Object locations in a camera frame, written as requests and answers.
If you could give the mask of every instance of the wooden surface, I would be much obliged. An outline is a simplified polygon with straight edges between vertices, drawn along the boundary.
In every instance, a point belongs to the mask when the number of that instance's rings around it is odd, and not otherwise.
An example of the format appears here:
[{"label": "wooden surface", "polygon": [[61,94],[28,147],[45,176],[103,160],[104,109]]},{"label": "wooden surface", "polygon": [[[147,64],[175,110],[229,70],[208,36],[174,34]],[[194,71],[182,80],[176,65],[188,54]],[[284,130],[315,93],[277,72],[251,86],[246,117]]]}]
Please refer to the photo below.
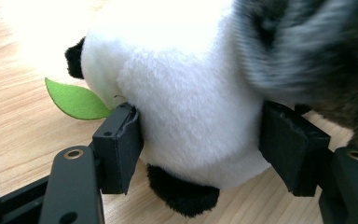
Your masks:
[{"label": "wooden surface", "polygon": [[[0,195],[49,174],[62,149],[87,145],[101,124],[64,115],[50,100],[44,77],[85,85],[70,78],[64,51],[88,30],[105,1],[0,0]],[[351,133],[321,117],[306,117],[343,146]],[[222,191],[217,207],[194,219],[181,217],[150,190],[139,162],[130,192],[104,195],[106,223],[322,223],[314,198],[295,198],[272,169]]]}]

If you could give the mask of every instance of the white plush body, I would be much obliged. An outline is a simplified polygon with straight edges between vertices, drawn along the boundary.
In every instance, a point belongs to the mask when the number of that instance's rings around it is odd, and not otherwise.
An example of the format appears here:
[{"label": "white plush body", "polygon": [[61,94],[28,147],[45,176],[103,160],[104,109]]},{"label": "white plush body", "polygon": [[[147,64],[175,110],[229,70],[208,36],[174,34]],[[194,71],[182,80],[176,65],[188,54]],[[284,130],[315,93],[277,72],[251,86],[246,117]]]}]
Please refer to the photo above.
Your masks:
[{"label": "white plush body", "polygon": [[258,151],[262,97],[243,79],[231,1],[113,0],[83,46],[89,87],[141,113],[141,158],[181,179],[224,189],[269,164]]}]

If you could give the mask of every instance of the plush toy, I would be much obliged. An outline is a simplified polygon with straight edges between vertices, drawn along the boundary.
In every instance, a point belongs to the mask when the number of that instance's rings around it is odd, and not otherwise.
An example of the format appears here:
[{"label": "plush toy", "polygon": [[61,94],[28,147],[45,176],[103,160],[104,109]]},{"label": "plush toy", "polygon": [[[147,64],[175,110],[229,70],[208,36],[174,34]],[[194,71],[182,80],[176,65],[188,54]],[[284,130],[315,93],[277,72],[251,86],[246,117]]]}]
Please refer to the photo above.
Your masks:
[{"label": "plush toy", "polygon": [[269,167],[258,151],[263,97],[233,40],[231,0],[112,0],[66,52],[70,75],[109,108],[139,109],[150,187],[188,217]]},{"label": "plush toy", "polygon": [[358,0],[235,0],[248,81],[353,129],[358,147]]}]

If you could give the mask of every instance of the gray plush toy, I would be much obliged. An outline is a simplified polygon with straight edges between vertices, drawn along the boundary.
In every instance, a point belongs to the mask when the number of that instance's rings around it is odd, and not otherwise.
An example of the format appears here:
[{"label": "gray plush toy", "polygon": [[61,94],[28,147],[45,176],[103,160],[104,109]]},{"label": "gray plush toy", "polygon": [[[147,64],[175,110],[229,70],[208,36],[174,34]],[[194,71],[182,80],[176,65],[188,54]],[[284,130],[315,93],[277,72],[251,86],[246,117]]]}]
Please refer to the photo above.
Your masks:
[{"label": "gray plush toy", "polygon": [[358,147],[358,0],[237,0],[235,31],[253,86],[352,129]]}]

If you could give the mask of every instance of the green felt leaf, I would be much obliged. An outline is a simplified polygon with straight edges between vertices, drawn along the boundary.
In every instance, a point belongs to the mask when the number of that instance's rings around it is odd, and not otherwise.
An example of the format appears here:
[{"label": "green felt leaf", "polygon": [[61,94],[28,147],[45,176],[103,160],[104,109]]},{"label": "green felt leaf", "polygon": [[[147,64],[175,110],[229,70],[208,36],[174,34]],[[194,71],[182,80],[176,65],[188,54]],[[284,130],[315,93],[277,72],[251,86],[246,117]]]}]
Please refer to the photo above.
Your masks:
[{"label": "green felt leaf", "polygon": [[48,78],[45,82],[54,104],[75,119],[103,119],[112,112],[94,92],[86,88],[61,84]]}]

